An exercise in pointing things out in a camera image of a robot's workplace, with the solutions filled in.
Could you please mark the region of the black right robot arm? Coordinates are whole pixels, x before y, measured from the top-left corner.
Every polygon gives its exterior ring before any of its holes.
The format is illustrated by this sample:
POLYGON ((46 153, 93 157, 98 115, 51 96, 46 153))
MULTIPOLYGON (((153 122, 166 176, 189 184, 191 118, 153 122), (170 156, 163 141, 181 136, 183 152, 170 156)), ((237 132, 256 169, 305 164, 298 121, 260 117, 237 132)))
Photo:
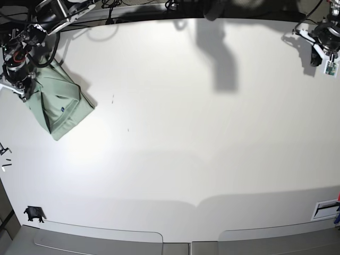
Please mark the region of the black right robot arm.
POLYGON ((49 66, 55 58, 60 41, 60 31, 93 10, 96 1, 1 1, 1 6, 23 6, 26 19, 13 19, 4 13, 1 24, 2 73, 1 87, 13 91, 22 101, 32 94, 32 81, 36 69, 49 66), (45 62, 30 53, 55 35, 51 56, 45 62))

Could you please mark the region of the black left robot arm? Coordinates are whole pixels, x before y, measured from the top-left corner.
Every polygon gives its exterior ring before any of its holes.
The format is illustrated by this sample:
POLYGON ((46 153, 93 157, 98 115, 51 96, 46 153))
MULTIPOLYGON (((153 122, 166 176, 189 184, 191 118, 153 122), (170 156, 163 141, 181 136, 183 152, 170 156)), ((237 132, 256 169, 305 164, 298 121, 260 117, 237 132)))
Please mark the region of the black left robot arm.
POLYGON ((300 27, 321 3, 322 1, 319 1, 312 11, 295 25, 292 32, 311 45, 310 65, 317 67, 325 62, 324 74, 335 76, 339 68, 339 1, 328 1, 328 15, 317 22, 312 31, 300 27))

